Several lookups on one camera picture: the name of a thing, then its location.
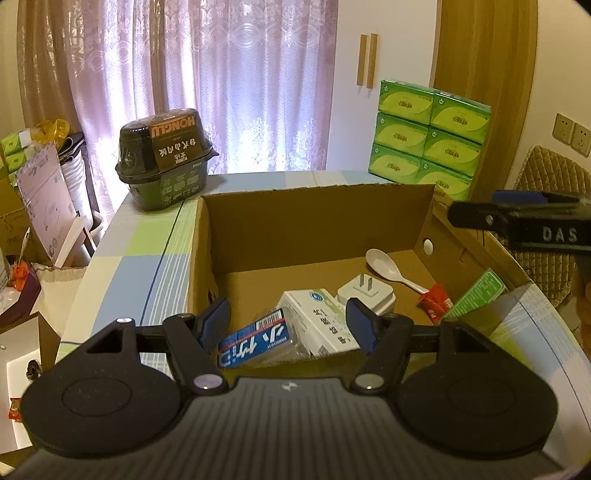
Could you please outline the white square night light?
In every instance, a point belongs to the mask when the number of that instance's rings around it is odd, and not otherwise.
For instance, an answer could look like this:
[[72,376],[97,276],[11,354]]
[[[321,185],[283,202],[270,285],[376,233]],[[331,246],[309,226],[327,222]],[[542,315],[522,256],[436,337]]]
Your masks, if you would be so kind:
[[393,287],[365,273],[342,285],[337,298],[342,306],[346,306],[349,299],[358,298],[377,315],[393,312],[396,304]]

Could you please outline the red candy packet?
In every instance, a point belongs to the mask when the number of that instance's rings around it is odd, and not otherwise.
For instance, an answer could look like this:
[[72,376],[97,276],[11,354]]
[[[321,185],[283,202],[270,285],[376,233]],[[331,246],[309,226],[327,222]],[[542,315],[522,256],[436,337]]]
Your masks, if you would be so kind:
[[454,303],[442,284],[435,284],[421,295],[418,302],[418,307],[428,315],[434,325],[438,325],[453,306]]

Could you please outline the white plastic spoon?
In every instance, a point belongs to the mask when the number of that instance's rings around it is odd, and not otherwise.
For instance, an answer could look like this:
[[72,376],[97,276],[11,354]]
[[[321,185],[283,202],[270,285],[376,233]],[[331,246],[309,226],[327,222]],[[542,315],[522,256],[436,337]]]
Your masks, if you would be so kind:
[[427,288],[424,288],[404,277],[396,262],[394,262],[394,260],[382,250],[368,250],[366,252],[366,261],[370,269],[374,270],[384,279],[391,282],[404,284],[420,295],[424,295],[428,292]]

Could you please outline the blue white small box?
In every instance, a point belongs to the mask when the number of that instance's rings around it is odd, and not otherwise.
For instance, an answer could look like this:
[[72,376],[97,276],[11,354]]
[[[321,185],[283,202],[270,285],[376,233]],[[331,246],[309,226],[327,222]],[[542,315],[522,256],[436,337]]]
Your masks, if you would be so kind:
[[290,340],[290,327],[283,308],[273,310],[223,338],[217,348],[217,366],[228,369],[263,360],[264,355],[276,354],[280,346]]

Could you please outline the plaid tablecloth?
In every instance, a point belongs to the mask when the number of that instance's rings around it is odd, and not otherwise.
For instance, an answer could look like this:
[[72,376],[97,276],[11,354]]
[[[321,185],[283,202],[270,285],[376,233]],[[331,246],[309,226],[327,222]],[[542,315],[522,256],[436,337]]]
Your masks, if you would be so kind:
[[[436,184],[425,184],[417,201],[407,201],[413,220],[429,232],[394,254],[403,275],[427,287],[441,283],[459,299],[492,269],[508,288],[501,297],[502,322],[493,331],[501,346],[517,354],[549,381],[558,397],[557,425],[547,443],[551,456],[566,467],[590,457],[590,363],[559,312],[525,270],[489,233],[477,232],[468,247],[443,229],[452,198]],[[197,198],[167,209],[143,212],[125,198],[106,228],[85,270],[57,357],[63,359],[92,334],[119,317],[141,326],[187,310],[190,265],[195,242]]]

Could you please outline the green tissue pack stack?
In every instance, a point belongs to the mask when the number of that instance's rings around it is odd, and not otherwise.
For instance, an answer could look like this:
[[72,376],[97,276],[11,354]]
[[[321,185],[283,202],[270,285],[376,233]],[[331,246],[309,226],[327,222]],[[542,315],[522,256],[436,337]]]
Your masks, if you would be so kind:
[[469,197],[492,120],[490,106],[441,90],[383,80],[369,172]]

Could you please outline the brown cardboard box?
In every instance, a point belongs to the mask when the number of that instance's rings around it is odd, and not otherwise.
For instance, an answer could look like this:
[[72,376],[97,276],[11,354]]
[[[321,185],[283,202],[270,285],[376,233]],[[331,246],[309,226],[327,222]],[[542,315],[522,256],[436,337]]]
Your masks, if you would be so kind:
[[197,201],[188,307],[217,298],[229,327],[252,323],[287,290],[335,292],[368,271],[367,251],[388,253],[402,273],[460,299],[487,271],[509,290],[528,276],[490,234],[453,227],[431,186],[339,185],[208,194]]

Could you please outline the dark open gift box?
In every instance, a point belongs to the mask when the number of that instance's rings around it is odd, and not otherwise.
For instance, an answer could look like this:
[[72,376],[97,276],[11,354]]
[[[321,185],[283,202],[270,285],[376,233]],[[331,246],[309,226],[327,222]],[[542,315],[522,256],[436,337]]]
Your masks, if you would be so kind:
[[1,329],[7,329],[17,321],[28,317],[41,292],[40,281],[34,268],[25,261],[21,261],[16,267],[13,280],[15,281],[17,298],[1,312]]

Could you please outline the dark food container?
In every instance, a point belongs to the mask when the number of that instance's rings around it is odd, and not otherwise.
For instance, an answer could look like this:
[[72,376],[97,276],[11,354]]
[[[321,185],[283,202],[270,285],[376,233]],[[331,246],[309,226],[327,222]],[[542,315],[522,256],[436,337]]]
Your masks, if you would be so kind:
[[174,109],[120,129],[115,170],[141,210],[157,211],[204,189],[216,156],[198,112]]

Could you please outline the brown cardboard carton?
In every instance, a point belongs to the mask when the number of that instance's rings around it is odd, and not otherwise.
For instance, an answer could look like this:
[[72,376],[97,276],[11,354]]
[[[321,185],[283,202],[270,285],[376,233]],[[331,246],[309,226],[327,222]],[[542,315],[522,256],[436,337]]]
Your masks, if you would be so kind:
[[3,254],[18,257],[26,230],[30,228],[24,259],[49,265],[50,259],[32,227],[21,197],[13,189],[8,178],[1,180],[0,208],[0,241]]

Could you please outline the lace curtain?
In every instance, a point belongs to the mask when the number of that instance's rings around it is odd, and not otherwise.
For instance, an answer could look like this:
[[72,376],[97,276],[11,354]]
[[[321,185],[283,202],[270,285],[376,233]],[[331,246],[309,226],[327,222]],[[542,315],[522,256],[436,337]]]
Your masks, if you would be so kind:
[[27,125],[85,136],[99,210],[116,212],[120,128],[193,108],[213,174],[327,165],[335,1],[22,1],[17,61]]

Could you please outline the wall power sockets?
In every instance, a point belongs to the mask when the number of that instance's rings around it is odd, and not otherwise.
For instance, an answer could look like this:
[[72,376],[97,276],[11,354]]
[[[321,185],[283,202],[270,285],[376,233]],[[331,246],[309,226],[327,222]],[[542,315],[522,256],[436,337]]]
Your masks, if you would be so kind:
[[554,139],[570,146],[580,155],[584,157],[590,155],[590,130],[560,113],[556,114],[552,136]]

